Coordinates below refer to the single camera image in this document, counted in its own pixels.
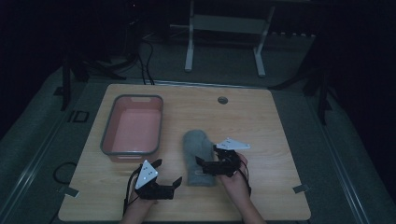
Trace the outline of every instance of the white metal stand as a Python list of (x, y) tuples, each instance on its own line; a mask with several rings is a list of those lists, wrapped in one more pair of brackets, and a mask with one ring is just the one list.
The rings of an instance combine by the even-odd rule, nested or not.
[(253, 53), (256, 60), (258, 75), (259, 77), (264, 77), (265, 70), (262, 62), (262, 47), (264, 45), (265, 37), (268, 35), (268, 28), (274, 15), (274, 11), (275, 7), (271, 7), (267, 20), (208, 16), (194, 14), (194, 0), (190, 0), (189, 45), (187, 47), (186, 65), (184, 67), (185, 71), (190, 72), (192, 70), (194, 30), (210, 30), (260, 35), (260, 42), (258, 46), (253, 49)]

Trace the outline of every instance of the wooden tabletop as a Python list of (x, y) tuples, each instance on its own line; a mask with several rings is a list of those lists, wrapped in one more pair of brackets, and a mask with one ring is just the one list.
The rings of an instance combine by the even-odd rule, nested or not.
[[(157, 168), (157, 183), (171, 185), (180, 176), (184, 178), (174, 200), (161, 200), (153, 206), (147, 221), (240, 220), (218, 180), (215, 187), (187, 186), (182, 137), (193, 129), (203, 130), (214, 144), (227, 137), (250, 144), (251, 149), (240, 152), (248, 160), (251, 199), (265, 219), (310, 218), (304, 193), (293, 190), (302, 183), (271, 92), (113, 84), (107, 88), (70, 184), (79, 195), (64, 198), (61, 220), (121, 219), (128, 178), (139, 163), (112, 162), (101, 151), (100, 143), (113, 102), (122, 94), (158, 94), (163, 98), (159, 148), (163, 164)], [(227, 97), (228, 104), (220, 104), (220, 96)]]

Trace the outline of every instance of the gray cloth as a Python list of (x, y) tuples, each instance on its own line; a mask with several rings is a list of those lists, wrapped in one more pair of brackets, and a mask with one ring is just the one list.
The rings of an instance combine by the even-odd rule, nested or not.
[(192, 130), (184, 134), (183, 151), (187, 163), (187, 182), (189, 186), (211, 187), (215, 185), (215, 177), (202, 173), (202, 167), (195, 161), (195, 156), (204, 161), (213, 161), (214, 144), (201, 130)]

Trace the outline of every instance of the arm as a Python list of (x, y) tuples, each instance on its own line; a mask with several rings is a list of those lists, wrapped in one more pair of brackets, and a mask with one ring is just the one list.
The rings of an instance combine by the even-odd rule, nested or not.
[[(239, 153), (238, 156), (244, 163), (241, 165), (240, 169), (244, 174), (246, 174), (245, 164), (248, 164), (248, 160)], [(219, 180), (223, 184), (228, 196), (235, 204), (246, 224), (266, 223), (253, 202), (250, 200), (250, 196), (248, 195), (248, 186), (245, 183), (244, 177), (242, 177), (239, 172), (236, 172), (232, 177), (219, 175)]]
[(149, 213), (149, 209), (152, 205), (158, 203), (157, 200), (145, 200), (141, 198), (136, 198), (137, 194), (133, 192), (130, 197), (130, 202), (132, 202), (125, 211), (124, 216), (120, 224), (140, 224), (145, 219), (146, 215)]

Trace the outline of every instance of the tape strip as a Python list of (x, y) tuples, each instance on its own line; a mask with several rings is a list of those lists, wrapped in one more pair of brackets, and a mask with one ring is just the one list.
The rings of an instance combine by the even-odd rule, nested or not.
[(300, 186), (294, 187), (293, 190), (294, 190), (294, 193), (307, 192), (307, 191), (309, 191), (309, 187), (307, 185), (300, 185)]
[(65, 195), (69, 195), (73, 198), (77, 198), (77, 196), (79, 194), (78, 190), (69, 188), (67, 186), (62, 186), (60, 189), (58, 189), (58, 192), (63, 193)]

